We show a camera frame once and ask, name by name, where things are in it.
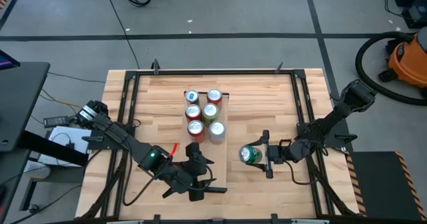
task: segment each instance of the wooden tabletop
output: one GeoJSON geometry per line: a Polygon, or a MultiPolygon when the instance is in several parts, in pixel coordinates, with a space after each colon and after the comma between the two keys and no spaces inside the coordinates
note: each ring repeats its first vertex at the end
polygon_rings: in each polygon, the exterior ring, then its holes
{"type": "MultiPolygon", "coordinates": [[[[124,70],[108,73],[102,101],[107,104],[112,119],[117,118],[124,75],[124,70]]],[[[306,69],[306,76],[315,116],[324,117],[332,110],[324,74],[321,69],[306,69]]],[[[128,99],[132,86],[133,83],[129,86],[128,99]]],[[[293,183],[287,165],[274,165],[274,178],[266,179],[265,173],[244,165],[238,159],[238,149],[259,139],[264,129],[270,130],[272,145],[280,139],[296,136],[298,116],[289,75],[141,77],[135,108],[135,119],[141,121],[141,126],[136,129],[135,138],[172,150],[173,143],[181,139],[181,127],[185,121],[183,92],[212,88],[230,94],[227,155],[224,157],[228,192],[207,193],[203,201],[197,202],[189,202],[187,193],[163,199],[161,194],[168,186],[162,181],[154,181],[133,205],[121,207],[120,219],[153,219],[155,214],[160,214],[162,219],[268,219],[272,213],[277,213],[279,218],[315,217],[310,186],[293,183]]],[[[302,95],[299,81],[298,88],[302,95]]],[[[308,121],[302,103],[305,120],[308,121]]],[[[130,101],[127,101],[125,117],[129,105],[130,101]]],[[[187,144],[180,143],[180,148],[187,144]]],[[[87,167],[76,217],[88,210],[104,188],[110,153],[102,151],[87,167]]],[[[351,210],[358,212],[344,155],[331,149],[324,160],[330,185],[351,210]]],[[[127,201],[133,199],[149,180],[149,176],[135,162],[133,164],[127,201]]],[[[297,181],[309,181],[305,161],[292,165],[297,181]]],[[[318,188],[322,211],[326,213],[320,184],[318,188]]],[[[109,214],[113,213],[114,199],[115,190],[111,194],[109,214]]]]}

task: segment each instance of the black metal frame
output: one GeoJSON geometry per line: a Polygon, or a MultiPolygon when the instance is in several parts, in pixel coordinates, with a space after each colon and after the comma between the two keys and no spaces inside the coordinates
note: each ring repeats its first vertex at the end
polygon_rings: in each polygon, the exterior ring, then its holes
{"type": "Polygon", "coordinates": [[[88,154],[70,149],[29,131],[22,132],[18,147],[55,157],[82,167],[86,166],[87,158],[89,157],[88,154]]]}
{"type": "MultiPolygon", "coordinates": [[[[126,105],[126,99],[127,99],[127,92],[129,90],[129,83],[130,80],[133,79],[133,90],[132,90],[132,96],[131,96],[131,105],[129,109],[129,118],[127,119],[127,124],[131,125],[133,122],[133,118],[135,115],[135,104],[137,99],[137,92],[138,92],[138,85],[139,85],[139,79],[142,76],[152,76],[152,75],[290,75],[291,82],[292,82],[292,90],[294,92],[294,99],[296,104],[296,111],[298,115],[298,124],[303,125],[304,124],[304,114],[302,111],[301,106],[301,100],[300,100],[300,92],[298,91],[298,85],[297,85],[297,77],[301,79],[301,84],[304,92],[304,99],[307,106],[307,112],[310,119],[310,122],[314,121],[314,112],[312,109],[312,103],[310,99],[310,94],[308,92],[308,85],[306,81],[306,74],[303,69],[285,69],[285,70],[277,70],[277,69],[194,69],[194,70],[163,70],[163,69],[156,69],[156,70],[139,70],[139,71],[126,71],[125,73],[125,81],[123,84],[123,91],[121,94],[121,101],[119,106],[119,115],[117,117],[117,121],[122,122],[124,111],[125,111],[125,105],[126,105]]],[[[123,155],[127,156],[127,151],[123,151],[123,155]]],[[[109,163],[109,169],[107,173],[107,181],[111,179],[111,176],[114,172],[114,166],[116,162],[117,157],[117,150],[112,150],[111,153],[111,159],[109,163]]],[[[316,157],[318,158],[319,163],[319,170],[322,172],[324,177],[327,179],[326,176],[326,168],[324,165],[323,155],[321,153],[316,153],[316,157]]],[[[124,181],[125,175],[123,174],[121,178],[119,179],[119,184],[117,188],[117,195],[115,197],[115,206],[114,206],[114,214],[113,216],[118,217],[120,212],[120,206],[121,206],[121,196],[123,193],[123,181],[124,181]]],[[[314,180],[314,176],[310,175],[310,181],[314,180]]],[[[312,196],[313,196],[313,202],[314,202],[314,209],[316,212],[316,216],[322,214],[322,208],[320,205],[320,198],[319,198],[319,192],[318,187],[316,184],[311,185],[312,190],[312,196]]],[[[326,206],[328,208],[328,213],[330,215],[334,215],[334,206],[332,204],[332,201],[330,200],[330,197],[325,193],[326,196],[326,206]]],[[[105,201],[103,207],[101,208],[101,217],[105,217],[107,215],[107,209],[108,209],[108,200],[105,201]]],[[[186,223],[223,223],[224,220],[182,220],[186,223]]],[[[246,223],[288,223],[290,219],[278,219],[276,214],[272,214],[271,219],[253,219],[253,220],[227,220],[228,223],[231,223],[230,221],[237,221],[238,223],[241,223],[242,221],[245,221],[246,223]]],[[[159,215],[155,215],[152,223],[166,223],[164,220],[160,221],[159,215]]]]}

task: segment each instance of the green soda can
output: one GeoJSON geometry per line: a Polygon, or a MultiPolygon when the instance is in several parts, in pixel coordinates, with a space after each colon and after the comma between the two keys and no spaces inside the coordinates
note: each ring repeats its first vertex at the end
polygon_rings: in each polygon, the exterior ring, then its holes
{"type": "Polygon", "coordinates": [[[218,120],[220,110],[215,104],[208,103],[203,107],[203,124],[209,127],[214,121],[218,120]]]}
{"type": "Polygon", "coordinates": [[[259,163],[262,159],[262,152],[256,147],[244,145],[239,150],[239,158],[243,163],[259,163]]]}

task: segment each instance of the power cord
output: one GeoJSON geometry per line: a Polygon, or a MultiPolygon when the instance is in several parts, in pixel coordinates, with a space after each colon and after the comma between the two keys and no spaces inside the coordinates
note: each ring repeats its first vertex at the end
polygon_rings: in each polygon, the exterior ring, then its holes
{"type": "Polygon", "coordinates": [[[137,65],[138,69],[141,69],[141,67],[139,67],[139,62],[138,62],[138,59],[136,58],[135,52],[133,51],[132,45],[129,42],[129,38],[128,38],[127,34],[126,34],[125,27],[123,26],[123,23],[121,22],[120,17],[117,14],[117,11],[115,10],[113,1],[109,0],[109,2],[111,3],[111,7],[113,7],[113,11],[115,13],[115,16],[117,17],[117,20],[120,23],[121,29],[123,30],[123,34],[125,34],[125,38],[126,38],[127,44],[129,45],[129,48],[131,49],[131,52],[132,52],[133,58],[135,59],[136,65],[137,65]]]}
{"type": "MultiPolygon", "coordinates": [[[[54,101],[54,102],[56,102],[55,100],[52,100],[52,99],[49,99],[47,97],[42,96],[42,94],[40,94],[39,97],[42,97],[46,101],[54,101]]],[[[75,109],[71,105],[69,105],[69,104],[64,104],[64,105],[67,105],[69,108],[71,108],[71,110],[73,110],[73,112],[74,112],[74,115],[77,115],[77,112],[75,111],[75,109]]]]}
{"type": "Polygon", "coordinates": [[[52,95],[50,95],[46,90],[44,90],[44,89],[41,89],[41,91],[42,92],[44,92],[50,99],[52,99],[53,101],[56,101],[56,102],[58,102],[58,103],[60,103],[60,104],[64,104],[64,105],[71,105],[71,106],[74,106],[74,107],[78,107],[78,108],[83,108],[82,106],[79,106],[79,105],[76,105],[76,104],[73,104],[73,103],[67,103],[67,102],[64,102],[64,101],[58,101],[58,100],[56,100],[54,97],[52,97],[52,95]]]}
{"type": "Polygon", "coordinates": [[[38,122],[38,123],[40,123],[40,124],[42,124],[42,125],[44,125],[44,123],[43,122],[41,122],[41,121],[39,121],[37,118],[35,118],[34,116],[30,116],[32,119],[34,119],[34,121],[36,121],[36,122],[38,122]]]}
{"type": "Polygon", "coordinates": [[[52,140],[51,140],[51,141],[55,140],[55,138],[56,138],[57,136],[59,136],[59,135],[66,135],[66,136],[68,137],[68,145],[70,145],[70,144],[71,144],[71,137],[70,137],[68,134],[66,134],[66,133],[58,133],[58,134],[56,134],[56,135],[52,138],[52,140]]]}

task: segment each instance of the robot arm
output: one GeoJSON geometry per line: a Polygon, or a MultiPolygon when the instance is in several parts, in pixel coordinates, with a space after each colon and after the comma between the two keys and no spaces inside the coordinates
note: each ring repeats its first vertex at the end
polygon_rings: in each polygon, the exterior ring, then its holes
{"type": "MultiPolygon", "coordinates": [[[[363,112],[367,110],[375,102],[376,92],[371,90],[359,80],[355,80],[343,89],[338,104],[334,110],[323,119],[316,119],[310,123],[294,140],[286,139],[280,141],[279,145],[269,144],[268,130],[263,131],[260,140],[250,143],[248,145],[262,145],[266,146],[266,164],[246,163],[257,167],[266,172],[268,179],[273,178],[273,170],[271,162],[274,164],[283,164],[284,161],[293,161],[297,163],[302,159],[306,159],[308,170],[316,179],[322,184],[322,187],[331,197],[338,210],[343,215],[355,215],[349,210],[346,205],[340,200],[335,191],[331,188],[328,181],[320,173],[318,167],[314,163],[311,155],[318,149],[324,148],[324,140],[329,134],[331,129],[341,120],[348,117],[353,112],[363,112]],[[282,146],[282,142],[287,141],[289,145],[282,146]]],[[[355,139],[351,136],[347,142],[355,139]]]]}
{"type": "Polygon", "coordinates": [[[138,167],[150,176],[158,176],[177,193],[185,193],[191,187],[193,177],[180,166],[172,163],[173,157],[165,149],[139,142],[129,135],[123,126],[108,117],[107,106],[90,101],[76,115],[77,124],[88,129],[102,131],[112,141],[128,150],[138,167]]]}

